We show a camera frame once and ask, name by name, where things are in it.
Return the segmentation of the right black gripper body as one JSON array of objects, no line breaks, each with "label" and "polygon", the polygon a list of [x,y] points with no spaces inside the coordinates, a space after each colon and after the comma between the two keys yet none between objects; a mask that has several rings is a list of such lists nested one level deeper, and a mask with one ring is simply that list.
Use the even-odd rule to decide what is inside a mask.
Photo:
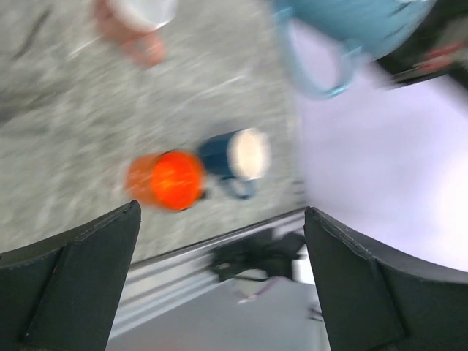
[{"label": "right black gripper body", "polygon": [[467,2],[437,1],[415,33],[377,64],[399,86],[447,75],[467,88]]}]

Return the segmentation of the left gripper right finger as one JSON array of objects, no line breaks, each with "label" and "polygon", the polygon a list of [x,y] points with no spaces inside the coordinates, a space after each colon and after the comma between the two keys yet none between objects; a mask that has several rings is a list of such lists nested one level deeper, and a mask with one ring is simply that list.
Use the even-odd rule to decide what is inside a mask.
[{"label": "left gripper right finger", "polygon": [[332,350],[466,350],[467,273],[403,253],[317,208],[304,233]]}]

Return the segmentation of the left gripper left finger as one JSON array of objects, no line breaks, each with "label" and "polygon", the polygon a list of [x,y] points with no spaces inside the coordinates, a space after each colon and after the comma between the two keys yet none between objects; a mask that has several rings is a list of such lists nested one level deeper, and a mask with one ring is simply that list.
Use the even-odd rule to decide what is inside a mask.
[{"label": "left gripper left finger", "polygon": [[104,350],[141,222],[133,200],[1,254],[2,350]]}]

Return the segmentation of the blue patterned mug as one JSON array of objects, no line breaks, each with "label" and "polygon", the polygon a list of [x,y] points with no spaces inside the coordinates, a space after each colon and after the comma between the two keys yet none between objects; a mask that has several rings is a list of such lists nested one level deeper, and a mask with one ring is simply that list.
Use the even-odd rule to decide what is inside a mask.
[{"label": "blue patterned mug", "polygon": [[[272,1],[273,21],[292,81],[303,93],[335,97],[345,91],[359,56],[375,59],[399,48],[428,16],[435,1],[324,0]],[[340,81],[326,89],[312,79],[295,49],[294,20],[342,44]]]}]

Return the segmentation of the salmon pink mug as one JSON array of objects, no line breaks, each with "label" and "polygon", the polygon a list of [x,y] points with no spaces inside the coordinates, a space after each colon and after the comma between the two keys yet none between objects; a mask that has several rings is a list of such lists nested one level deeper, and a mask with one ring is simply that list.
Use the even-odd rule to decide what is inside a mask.
[{"label": "salmon pink mug", "polygon": [[176,16],[175,0],[98,0],[93,2],[99,33],[136,64],[154,67],[165,58],[157,31]]}]

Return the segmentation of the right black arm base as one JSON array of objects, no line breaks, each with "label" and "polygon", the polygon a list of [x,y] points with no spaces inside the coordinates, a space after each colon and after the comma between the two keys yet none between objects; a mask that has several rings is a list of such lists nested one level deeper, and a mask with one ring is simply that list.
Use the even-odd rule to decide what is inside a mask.
[{"label": "right black arm base", "polygon": [[212,253],[209,269],[220,282],[238,279],[265,282],[284,277],[293,281],[293,261],[306,244],[304,235],[288,232],[274,238],[273,230],[262,230],[239,241],[220,246]]}]

